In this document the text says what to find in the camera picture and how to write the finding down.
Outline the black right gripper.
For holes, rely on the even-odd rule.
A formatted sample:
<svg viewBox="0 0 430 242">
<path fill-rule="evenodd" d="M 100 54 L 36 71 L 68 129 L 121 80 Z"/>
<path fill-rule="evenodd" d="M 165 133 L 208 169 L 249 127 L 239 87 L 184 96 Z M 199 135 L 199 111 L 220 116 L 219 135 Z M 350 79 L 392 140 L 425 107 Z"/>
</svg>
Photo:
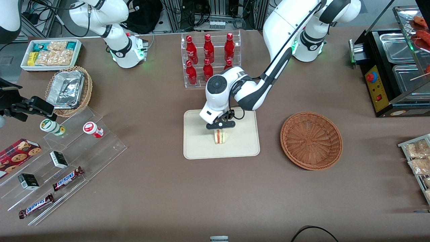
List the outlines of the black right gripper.
<svg viewBox="0 0 430 242">
<path fill-rule="evenodd" d="M 19 89 L 22 86 L 12 84 L 4 79 L 0 80 L 0 110 L 2 116 L 13 117 L 21 122 L 26 122 L 28 115 L 34 112 L 30 111 L 31 107 L 39 111 L 42 116 L 51 121 L 56 121 L 58 115 L 54 112 L 54 106 L 43 98 L 32 96 L 24 98 L 20 95 Z"/>
</svg>

